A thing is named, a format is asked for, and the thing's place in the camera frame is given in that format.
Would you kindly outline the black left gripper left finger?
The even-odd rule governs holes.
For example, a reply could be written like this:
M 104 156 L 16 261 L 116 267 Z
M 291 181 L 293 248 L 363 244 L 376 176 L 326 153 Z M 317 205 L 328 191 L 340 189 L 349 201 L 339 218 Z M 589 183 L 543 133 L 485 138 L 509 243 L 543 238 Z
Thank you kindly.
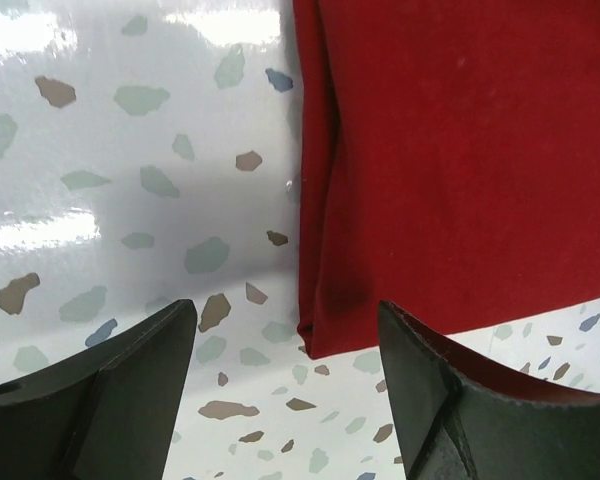
M 177 300 L 128 330 L 0 384 L 0 479 L 160 479 L 197 312 Z

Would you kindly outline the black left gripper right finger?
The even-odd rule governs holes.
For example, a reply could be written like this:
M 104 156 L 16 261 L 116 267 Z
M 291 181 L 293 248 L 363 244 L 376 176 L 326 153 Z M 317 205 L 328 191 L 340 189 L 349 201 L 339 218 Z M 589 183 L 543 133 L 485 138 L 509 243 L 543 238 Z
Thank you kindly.
M 540 380 L 391 302 L 379 349 L 409 479 L 600 479 L 600 394 Z

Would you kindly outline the dark red t shirt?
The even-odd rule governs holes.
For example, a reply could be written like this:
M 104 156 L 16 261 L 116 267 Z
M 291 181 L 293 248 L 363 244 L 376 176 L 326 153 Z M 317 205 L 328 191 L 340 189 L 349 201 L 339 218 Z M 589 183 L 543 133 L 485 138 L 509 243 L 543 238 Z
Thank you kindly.
M 374 346 L 600 298 L 600 1 L 297 1 L 299 324 Z

